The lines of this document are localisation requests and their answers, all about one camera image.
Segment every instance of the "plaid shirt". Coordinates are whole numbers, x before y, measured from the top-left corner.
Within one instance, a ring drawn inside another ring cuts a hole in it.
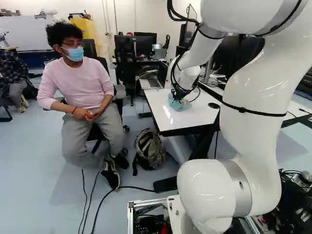
[[[12,51],[0,49],[0,90],[27,78],[28,67]]]

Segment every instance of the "computer mouse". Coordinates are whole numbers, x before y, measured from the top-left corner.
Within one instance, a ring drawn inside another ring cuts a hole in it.
[[[213,103],[213,102],[208,103],[208,106],[213,108],[213,109],[220,109],[220,106],[216,103]]]

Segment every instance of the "face mask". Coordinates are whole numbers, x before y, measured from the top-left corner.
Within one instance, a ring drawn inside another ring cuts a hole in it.
[[[74,61],[74,62],[79,62],[82,60],[83,58],[83,48],[81,46],[78,46],[76,49],[73,48],[69,48],[69,49],[65,49],[68,51],[69,55],[65,55],[67,56],[67,58],[69,58],[70,60]]]

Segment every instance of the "yellow cabinet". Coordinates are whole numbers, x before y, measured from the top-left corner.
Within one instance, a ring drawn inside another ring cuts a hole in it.
[[[76,25],[78,28],[82,30],[83,39],[94,39],[96,44],[97,55],[100,56],[100,46],[101,44],[98,41],[96,27],[92,20],[84,19],[84,18],[71,18],[70,22]]]

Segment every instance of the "gray floor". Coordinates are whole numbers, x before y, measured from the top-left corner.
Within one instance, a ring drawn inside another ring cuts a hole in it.
[[[312,103],[294,96],[302,104]],[[77,233],[83,212],[81,170],[67,164],[61,156],[62,113],[43,111],[31,102],[24,114],[11,108],[13,121],[0,123],[0,233],[4,234],[71,234]],[[124,107],[124,123],[131,127],[126,147],[129,161],[134,157],[134,140],[145,127],[153,127],[150,118],[138,119],[137,113],[148,110],[142,101],[136,107]],[[0,116],[5,115],[0,108]],[[281,131],[277,144],[280,167],[312,171],[312,130],[302,124]],[[105,144],[97,155],[104,154]],[[233,149],[220,136],[217,157],[233,155]],[[143,171],[132,176],[132,169],[121,174],[123,185],[152,188],[155,180],[173,176],[178,165],[171,159],[159,170]],[[86,191],[90,193],[96,172],[86,171]],[[102,196],[110,190],[107,182],[99,177],[90,208],[85,233],[90,233],[96,208]],[[111,194],[100,210],[96,234],[127,232],[127,202],[152,199],[174,194],[152,194],[134,190],[121,190]]]

